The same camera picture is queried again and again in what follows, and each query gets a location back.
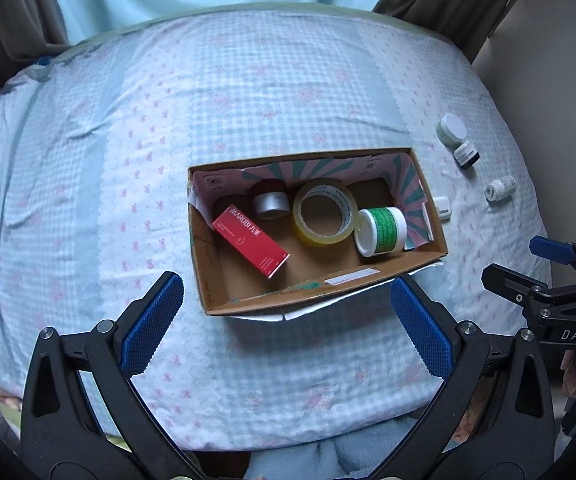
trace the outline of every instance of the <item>bottle label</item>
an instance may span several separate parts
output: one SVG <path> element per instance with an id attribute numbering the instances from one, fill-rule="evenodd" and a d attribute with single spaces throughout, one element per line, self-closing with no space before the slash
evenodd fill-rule
<path id="1" fill-rule="evenodd" d="M 397 222 L 392 213 L 384 207 L 368 209 L 377 226 L 377 246 L 375 254 L 389 253 L 397 243 Z"/>

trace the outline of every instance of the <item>bed sheet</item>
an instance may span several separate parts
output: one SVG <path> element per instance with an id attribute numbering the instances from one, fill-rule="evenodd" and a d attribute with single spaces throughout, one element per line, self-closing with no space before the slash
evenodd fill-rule
<path id="1" fill-rule="evenodd" d="M 430 192 L 453 203 L 450 254 L 417 274 L 421 286 L 488 332 L 522 326 L 519 309 L 487 293 L 480 274 L 497 262 L 548 282 L 549 264 L 528 250 L 545 232 L 490 95 L 446 41 L 382 16 L 322 9 L 168 20 L 9 82 L 0 95 L 0 388 L 21 394 L 39 329 L 90 330 L 174 270 L 183 307 L 134 384 L 180 446 L 289 446 L 427 402 L 439 383 L 387 286 L 289 322 L 204 315 L 186 170 L 282 153 L 412 146 Z M 479 147 L 471 170 L 434 135 L 447 112 Z M 489 205 L 485 185 L 505 174 L 517 192 Z"/>

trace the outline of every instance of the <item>cardboard box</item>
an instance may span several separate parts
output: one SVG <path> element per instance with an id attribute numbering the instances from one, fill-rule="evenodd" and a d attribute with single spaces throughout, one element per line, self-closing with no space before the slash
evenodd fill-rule
<path id="1" fill-rule="evenodd" d="M 241 194 L 240 190 L 233 187 L 236 179 L 231 177 L 235 173 L 242 173 L 241 170 L 244 168 L 266 164 L 271 170 L 276 171 L 279 162 L 300 161 L 299 164 L 303 164 L 303 161 L 325 159 L 337 163 L 338 168 L 343 168 L 343 164 L 338 162 L 366 157 L 365 175 L 368 179 L 347 186 L 353 193 L 357 208 L 399 205 L 393 198 L 386 180 L 379 176 L 379 168 L 370 166 L 372 158 L 378 161 L 379 157 L 383 159 L 384 155 L 399 153 L 405 154 L 411 160 L 410 166 L 416 170 L 415 178 L 418 177 L 420 187 L 425 193 L 427 204 L 423 216 L 429 224 L 431 240 L 414 250 L 373 258 L 360 256 L 354 246 L 352 235 L 328 248 L 313 248 L 297 240 L 292 231 L 291 216 L 266 221 L 255 218 L 250 195 Z M 199 200 L 198 195 L 201 194 L 200 188 L 203 184 L 199 181 L 194 182 L 195 174 L 204 176 L 213 196 L 218 196 L 212 204 Z M 301 187 L 300 184 L 305 182 L 307 179 L 293 182 L 292 186 L 289 184 L 287 193 L 291 202 Z M 209 164 L 190 168 L 189 183 L 189 225 L 194 272 L 201 304 L 209 316 L 243 314 L 276 307 L 297 307 L 306 302 L 322 301 L 418 269 L 448 253 L 439 217 L 428 192 L 428 185 L 410 148 L 302 153 Z M 324 198 L 322 201 L 310 204 L 304 202 L 303 215 L 314 231 L 332 234 L 336 232 L 340 223 L 340 213 L 334 203 L 326 203 L 326 200 Z M 230 205 L 235 205 L 245 215 L 254 219 L 268 236 L 290 253 L 289 259 L 270 279 L 255 269 L 228 241 L 211 228 L 212 219 L 217 218 Z"/>

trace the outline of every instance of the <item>wall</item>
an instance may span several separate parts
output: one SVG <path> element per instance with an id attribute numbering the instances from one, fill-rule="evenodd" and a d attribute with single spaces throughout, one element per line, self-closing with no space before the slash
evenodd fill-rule
<path id="1" fill-rule="evenodd" d="M 548 235 L 576 242 L 576 0 L 519 0 L 474 68 L 523 153 Z M 576 282 L 564 266 L 552 278 Z"/>

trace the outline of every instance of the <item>bed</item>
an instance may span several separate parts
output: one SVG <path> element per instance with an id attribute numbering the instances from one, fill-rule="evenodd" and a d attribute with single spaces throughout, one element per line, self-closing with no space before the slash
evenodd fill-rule
<path id="1" fill-rule="evenodd" d="M 447 112 L 481 154 L 437 140 Z M 163 270 L 183 308 L 134 384 L 177 444 L 270 449 L 408 413 L 439 383 L 387 285 L 286 322 L 205 316 L 189 256 L 187 168 L 282 153 L 408 147 L 453 212 L 449 255 L 417 273 L 455 319 L 512 334 L 519 309 L 480 282 L 492 262 L 550 282 L 545 235 L 512 134 L 463 54 L 399 20 L 319 4 L 188 12 L 107 34 L 0 92 L 0 390 L 21 396 L 39 330 L 116 318 Z M 511 200 L 484 187 L 511 174 Z M 86 377 L 100 422 L 116 432 Z"/>

